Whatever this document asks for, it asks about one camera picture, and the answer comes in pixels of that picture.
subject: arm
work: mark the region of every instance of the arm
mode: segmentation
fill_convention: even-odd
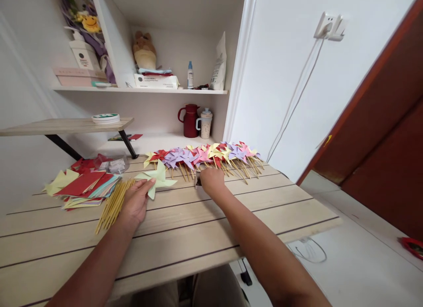
[[[116,222],[47,306],[106,304],[135,230],[145,218],[147,192],[155,181],[144,179],[127,190]]]
[[[205,192],[222,209],[248,262],[274,306],[330,306],[284,243],[224,183],[221,170],[201,171]]]

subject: hand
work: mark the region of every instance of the hand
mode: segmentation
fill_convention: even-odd
[[[219,192],[226,188],[224,178],[225,174],[223,171],[216,168],[206,168],[200,173],[201,185],[210,197],[212,197],[214,192]]]
[[[141,179],[130,187],[125,193],[122,206],[122,215],[135,219],[138,225],[144,221],[147,210],[147,193],[155,184],[156,179]]]

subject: yellow smiley plush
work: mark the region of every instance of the yellow smiley plush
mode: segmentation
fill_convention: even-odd
[[[82,17],[82,26],[90,33],[99,33],[101,31],[98,19],[96,16],[88,15]]]

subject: wooden table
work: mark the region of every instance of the wooden table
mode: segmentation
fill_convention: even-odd
[[[144,171],[145,156],[131,160],[125,178]],[[231,192],[284,242],[319,233],[341,219],[269,165],[259,179],[225,177]],[[243,256],[222,211],[194,181],[158,190],[136,231],[111,297],[150,288]],[[104,235],[94,234],[104,203],[61,211],[43,193],[0,220],[0,305],[43,306]]]
[[[45,135],[54,144],[72,156],[75,160],[82,158],[72,147],[62,140],[58,134],[78,134],[96,132],[119,132],[133,159],[137,158],[132,144],[125,133],[125,128],[134,121],[134,118],[120,118],[120,122],[98,125],[90,118],[48,119],[8,129],[0,130],[0,136]]]

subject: tissue box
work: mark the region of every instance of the tissue box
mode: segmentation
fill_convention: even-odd
[[[53,68],[61,85],[74,87],[92,87],[92,81],[108,82],[106,74],[82,68]]]
[[[137,88],[151,89],[178,89],[179,82],[176,76],[158,76],[134,74]]]

